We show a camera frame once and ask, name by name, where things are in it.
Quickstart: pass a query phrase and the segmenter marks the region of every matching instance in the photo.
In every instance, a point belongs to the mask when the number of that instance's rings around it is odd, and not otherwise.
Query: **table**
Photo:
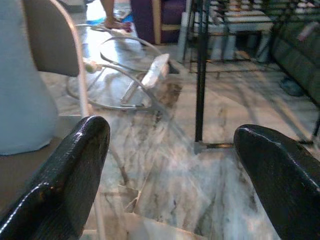
[[[265,62],[268,57],[268,42],[270,40],[270,32],[273,27],[271,19],[262,11],[229,11],[225,13],[225,22],[220,28],[214,28],[215,33],[223,33],[223,29],[228,29],[227,39],[225,43],[225,52],[223,59],[233,60],[236,50],[237,32],[262,32],[262,38],[259,43],[256,56],[258,62]],[[213,40],[211,59],[221,59],[223,36],[215,36]],[[257,36],[251,34],[249,36],[248,45],[253,46]]]

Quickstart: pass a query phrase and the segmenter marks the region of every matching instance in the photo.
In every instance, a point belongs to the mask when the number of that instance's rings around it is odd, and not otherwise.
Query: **gray fabric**
[[[38,150],[58,112],[31,57],[20,0],[0,1],[0,155]]]

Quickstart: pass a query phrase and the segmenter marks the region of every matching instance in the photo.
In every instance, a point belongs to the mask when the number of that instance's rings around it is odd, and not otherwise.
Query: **marble floor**
[[[76,23],[83,15],[73,16]],[[99,44],[107,33],[81,29],[84,54],[100,59]],[[146,67],[153,54],[135,43],[112,43],[106,54],[131,66]],[[160,46],[170,53],[179,74],[169,74],[154,94],[165,112],[117,111],[93,107],[111,126],[112,151],[102,172],[100,192],[106,237],[109,240],[279,239],[246,171],[233,149],[193,151],[196,74],[177,63],[176,45]],[[210,68],[261,68],[254,63],[216,64]],[[303,97],[291,97],[279,87],[284,73],[274,70],[207,75],[203,138],[230,142],[235,129],[254,123],[294,138],[309,138],[317,108]],[[78,101],[67,95],[67,77],[42,73],[61,114],[78,114]],[[88,84],[94,75],[88,74]],[[130,83],[106,71],[89,96],[117,104]],[[135,101],[143,98],[137,92]],[[319,156],[316,149],[311,151]],[[95,229],[92,210],[85,229]],[[85,235],[83,239],[97,239]]]

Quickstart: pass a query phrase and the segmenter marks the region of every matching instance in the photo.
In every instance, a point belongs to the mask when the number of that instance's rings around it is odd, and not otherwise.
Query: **white marble tile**
[[[174,228],[134,213],[126,214],[128,240],[206,240],[207,238]]]
[[[134,212],[208,239],[278,239],[233,150],[194,155],[163,139]]]

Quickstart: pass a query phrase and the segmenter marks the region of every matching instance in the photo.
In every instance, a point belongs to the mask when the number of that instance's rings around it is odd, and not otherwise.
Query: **sofa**
[[[151,43],[176,43],[186,0],[131,0],[133,23],[139,38]]]
[[[313,21],[319,21],[320,15],[309,15],[310,19],[298,22],[298,18],[307,15],[295,15],[286,23],[274,26],[271,42],[271,56],[312,98],[320,105],[320,27],[316,27],[305,40],[298,40],[299,34]]]

